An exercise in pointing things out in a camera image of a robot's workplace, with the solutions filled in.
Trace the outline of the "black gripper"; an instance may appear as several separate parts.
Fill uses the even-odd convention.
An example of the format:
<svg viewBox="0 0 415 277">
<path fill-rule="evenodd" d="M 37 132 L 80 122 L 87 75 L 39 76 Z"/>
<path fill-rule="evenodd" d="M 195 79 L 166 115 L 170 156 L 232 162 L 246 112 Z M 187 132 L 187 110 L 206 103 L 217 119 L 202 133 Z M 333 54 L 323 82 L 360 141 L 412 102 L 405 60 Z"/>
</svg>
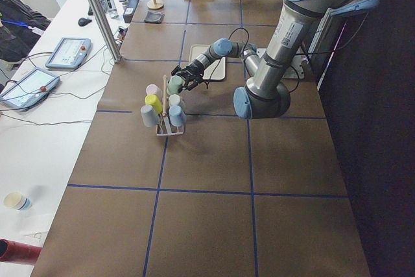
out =
<svg viewBox="0 0 415 277">
<path fill-rule="evenodd" d="M 178 88 L 178 91 L 191 91 L 198 86 L 199 82 L 204 81 L 204 67 L 189 65 L 182 69 L 180 66 L 176 66 L 171 71 L 171 75 L 181 77 L 182 85 Z"/>
</svg>

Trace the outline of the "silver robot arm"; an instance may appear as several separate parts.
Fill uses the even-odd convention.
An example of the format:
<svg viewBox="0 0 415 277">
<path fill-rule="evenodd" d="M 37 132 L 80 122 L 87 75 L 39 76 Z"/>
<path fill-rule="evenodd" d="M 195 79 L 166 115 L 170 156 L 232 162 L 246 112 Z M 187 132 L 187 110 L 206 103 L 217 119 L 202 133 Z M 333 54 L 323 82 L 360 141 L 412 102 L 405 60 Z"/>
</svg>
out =
<svg viewBox="0 0 415 277">
<path fill-rule="evenodd" d="M 243 119 L 275 118 L 289 108 L 291 98 L 281 82 L 311 24 L 327 9 L 335 14 L 355 15 L 376 7 L 380 0 L 283 0 L 278 26 L 262 56 L 249 43 L 226 38 L 211 44 L 187 67 L 176 66 L 171 75 L 181 78 L 180 90 L 191 90 L 203 81 L 204 71 L 222 57 L 240 58 L 250 78 L 233 94 L 236 114 Z"/>
</svg>

